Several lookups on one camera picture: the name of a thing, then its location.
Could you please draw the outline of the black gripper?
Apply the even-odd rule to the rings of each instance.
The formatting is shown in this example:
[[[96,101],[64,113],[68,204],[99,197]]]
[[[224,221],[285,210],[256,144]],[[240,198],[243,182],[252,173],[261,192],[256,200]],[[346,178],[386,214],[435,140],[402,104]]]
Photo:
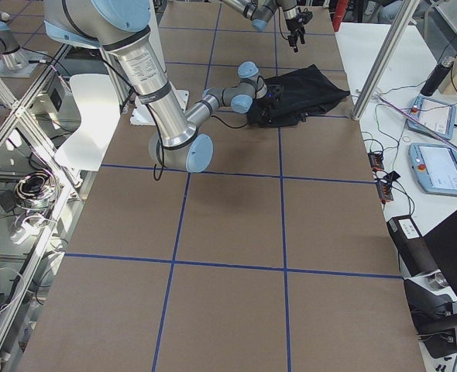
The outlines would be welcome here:
[[[259,99],[262,116],[269,116],[273,110],[279,107],[282,93],[283,87],[280,84],[266,86],[266,94]]]
[[[298,52],[298,38],[302,45],[305,44],[305,29],[304,26],[313,18],[313,13],[310,10],[288,9],[284,11],[286,26],[290,35],[288,36],[289,47],[295,52]]]

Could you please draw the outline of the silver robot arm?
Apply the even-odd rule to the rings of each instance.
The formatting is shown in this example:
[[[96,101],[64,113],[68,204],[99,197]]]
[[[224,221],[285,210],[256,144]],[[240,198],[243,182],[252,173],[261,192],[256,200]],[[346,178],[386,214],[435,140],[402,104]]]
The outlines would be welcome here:
[[[200,133],[202,123],[221,107],[245,114],[252,104],[277,103],[278,86],[267,85],[252,61],[238,68],[235,87],[210,88],[184,111],[152,45],[148,1],[46,1],[46,34],[60,43],[102,48],[115,56],[140,102],[153,117],[157,134],[149,142],[152,159],[190,173],[206,170],[214,145]]]
[[[222,1],[222,4],[250,20],[254,30],[258,32],[264,31],[275,13],[281,10],[289,31],[288,36],[282,35],[282,37],[288,42],[289,47],[297,53],[297,41],[305,44],[304,27],[312,20],[313,14],[311,10],[303,9],[304,2],[302,1],[268,0],[259,3],[258,1],[227,0]]]

